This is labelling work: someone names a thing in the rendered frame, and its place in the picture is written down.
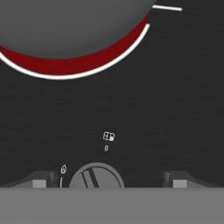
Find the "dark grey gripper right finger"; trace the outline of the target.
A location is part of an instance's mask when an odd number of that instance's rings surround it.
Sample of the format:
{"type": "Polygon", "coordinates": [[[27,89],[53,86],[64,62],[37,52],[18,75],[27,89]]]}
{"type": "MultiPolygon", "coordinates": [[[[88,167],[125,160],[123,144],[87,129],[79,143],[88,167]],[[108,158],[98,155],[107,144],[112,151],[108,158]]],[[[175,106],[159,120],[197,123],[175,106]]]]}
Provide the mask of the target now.
{"type": "Polygon", "coordinates": [[[218,188],[217,185],[194,178],[187,171],[165,171],[163,187],[166,188],[218,188]]]}

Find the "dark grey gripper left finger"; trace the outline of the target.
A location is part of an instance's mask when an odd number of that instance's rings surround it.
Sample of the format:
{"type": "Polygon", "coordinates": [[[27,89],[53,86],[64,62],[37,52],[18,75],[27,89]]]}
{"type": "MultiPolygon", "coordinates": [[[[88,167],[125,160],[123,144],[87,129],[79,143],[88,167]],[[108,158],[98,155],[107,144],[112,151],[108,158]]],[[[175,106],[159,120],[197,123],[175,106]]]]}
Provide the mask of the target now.
{"type": "Polygon", "coordinates": [[[34,171],[25,178],[3,185],[3,188],[47,188],[55,186],[55,181],[55,171],[34,171]]]}

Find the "grey round stove knob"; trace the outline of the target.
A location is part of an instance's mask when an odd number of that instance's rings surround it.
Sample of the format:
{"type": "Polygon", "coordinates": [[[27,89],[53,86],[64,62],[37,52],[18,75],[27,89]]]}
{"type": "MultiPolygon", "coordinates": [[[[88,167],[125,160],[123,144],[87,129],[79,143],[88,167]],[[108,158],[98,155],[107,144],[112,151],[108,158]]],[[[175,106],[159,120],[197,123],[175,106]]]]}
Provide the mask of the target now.
{"type": "Polygon", "coordinates": [[[124,188],[121,175],[110,165],[90,163],[82,166],[72,177],[70,188],[76,189],[119,189],[124,188]]]}

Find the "black glass hob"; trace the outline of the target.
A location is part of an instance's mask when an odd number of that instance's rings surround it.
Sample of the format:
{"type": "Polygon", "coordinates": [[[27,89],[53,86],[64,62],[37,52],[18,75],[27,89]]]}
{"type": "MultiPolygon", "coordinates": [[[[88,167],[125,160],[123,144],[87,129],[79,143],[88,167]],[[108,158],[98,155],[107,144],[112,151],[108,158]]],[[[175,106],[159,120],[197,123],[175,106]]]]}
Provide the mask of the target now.
{"type": "Polygon", "coordinates": [[[166,171],[224,187],[224,0],[157,0],[141,44],[78,80],[0,61],[0,185],[35,171],[114,167],[128,187],[166,171]]]}

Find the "grey round pan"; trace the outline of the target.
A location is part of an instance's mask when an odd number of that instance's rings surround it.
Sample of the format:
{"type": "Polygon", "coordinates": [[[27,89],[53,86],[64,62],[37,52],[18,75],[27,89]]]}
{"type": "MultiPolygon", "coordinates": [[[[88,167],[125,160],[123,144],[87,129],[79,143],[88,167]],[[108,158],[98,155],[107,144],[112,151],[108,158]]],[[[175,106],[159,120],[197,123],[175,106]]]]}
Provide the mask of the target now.
{"type": "Polygon", "coordinates": [[[64,59],[98,52],[123,38],[157,0],[0,0],[0,46],[64,59]]]}

